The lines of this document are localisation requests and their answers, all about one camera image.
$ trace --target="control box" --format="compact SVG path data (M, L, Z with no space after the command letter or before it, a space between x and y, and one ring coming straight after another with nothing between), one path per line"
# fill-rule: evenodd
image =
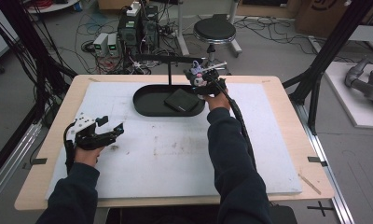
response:
M93 47L96 52L97 57L105 57L108 53L108 34L99 34L97 38L93 41Z
M108 35L108 51L111 57L119 57L119 41L117 41L117 34Z
M140 47L144 47L144 43L142 43L143 25L141 11L139 10L136 16L121 15L119 19L117 32L125 61L139 53Z
M158 7L146 6L142 12L145 45L151 50L159 47Z

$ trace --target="person's left hand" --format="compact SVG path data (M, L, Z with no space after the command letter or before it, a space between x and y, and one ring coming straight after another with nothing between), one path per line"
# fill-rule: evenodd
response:
M104 147L99 147L94 150L84 150L80 147L77 147L74 162L85 163L89 166L94 167L96 165L97 158L100 156L100 152L103 149Z

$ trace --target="black stool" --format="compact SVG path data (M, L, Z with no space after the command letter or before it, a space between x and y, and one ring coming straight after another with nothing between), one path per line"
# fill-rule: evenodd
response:
M199 40L209 43L207 49L209 54L208 66L214 65L214 53L216 44L230 43L236 36L236 28L226 20L209 18L196 22L193 34Z

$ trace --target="person's right hand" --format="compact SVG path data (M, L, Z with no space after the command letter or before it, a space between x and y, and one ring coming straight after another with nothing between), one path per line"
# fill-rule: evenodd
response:
M219 93L218 95L216 95L215 97L212 97L212 96L209 96L209 95L204 95L203 99L205 101L207 101L207 103L209 104L210 111L212 111L212 110L214 110L218 107L224 107L227 110L230 110L229 101L228 101L227 97L225 96L225 94L222 93L222 92Z

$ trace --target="robotic hand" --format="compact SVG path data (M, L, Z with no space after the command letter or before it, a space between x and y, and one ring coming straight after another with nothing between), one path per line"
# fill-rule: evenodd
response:
M66 166L67 174L70 173L71 167L74 163L76 155L76 147L84 150L94 150L98 147L106 147L116 142L118 136L124 133L123 123L120 123L113 131L108 133L95 133L96 123L100 127L108 122L108 116L101 119L92 119L89 116L81 114L81 116L73 123L71 123L64 131L63 141L66 151ZM76 136L75 142L66 140L68 130L71 129L71 134Z
M367 99L373 102L373 71L370 72L367 83L359 79L368 63L369 60L364 58L356 66L352 67L345 77L344 84L347 87L360 91Z
M220 63L208 68L201 68L198 62L193 62L189 70L184 70L186 78L193 86L192 90L198 95L217 95L224 90L227 85L223 78L219 78L216 67L223 66L227 63Z

